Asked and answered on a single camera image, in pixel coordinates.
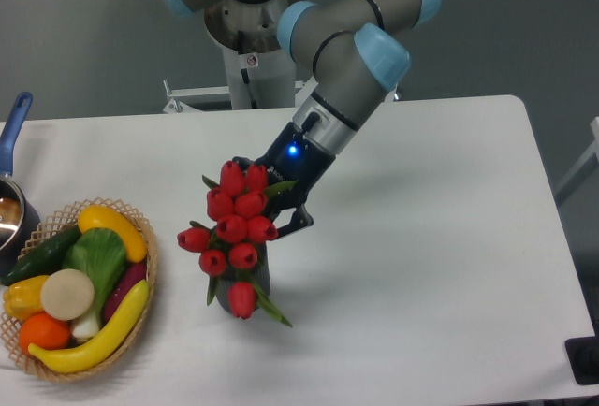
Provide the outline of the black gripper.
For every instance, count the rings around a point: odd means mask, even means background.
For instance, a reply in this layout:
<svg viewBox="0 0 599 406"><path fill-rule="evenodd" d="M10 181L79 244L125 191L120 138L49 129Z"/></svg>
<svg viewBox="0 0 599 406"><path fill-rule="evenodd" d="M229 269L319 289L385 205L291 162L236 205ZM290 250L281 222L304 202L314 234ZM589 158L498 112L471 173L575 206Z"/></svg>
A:
<svg viewBox="0 0 599 406"><path fill-rule="evenodd" d="M254 164L264 166L268 172L269 185L283 181L294 182L291 189L275 197L274 211L295 208L286 225L276 226L277 239L314 224L314 218L304 203L310 190L334 160L334 154L317 147L293 123L288 123L266 153L255 161L241 156L232 158L242 172L246 172Z"/></svg>

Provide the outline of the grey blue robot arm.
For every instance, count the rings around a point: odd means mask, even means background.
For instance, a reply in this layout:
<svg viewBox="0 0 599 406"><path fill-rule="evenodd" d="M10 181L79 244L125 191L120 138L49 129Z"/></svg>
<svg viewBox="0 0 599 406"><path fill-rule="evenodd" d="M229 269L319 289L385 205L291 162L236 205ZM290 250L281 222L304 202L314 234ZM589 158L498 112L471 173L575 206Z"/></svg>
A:
<svg viewBox="0 0 599 406"><path fill-rule="evenodd" d="M283 210L286 236L312 225L305 203L347 143L409 70L399 32L437 14L442 0L340 0L321 7L305 0L164 0L181 16L202 12L206 29L233 67L231 99L244 109L261 108L256 69L273 54L290 68L308 69L316 85L292 120L258 160L270 183L288 181L267 215Z"/></svg>

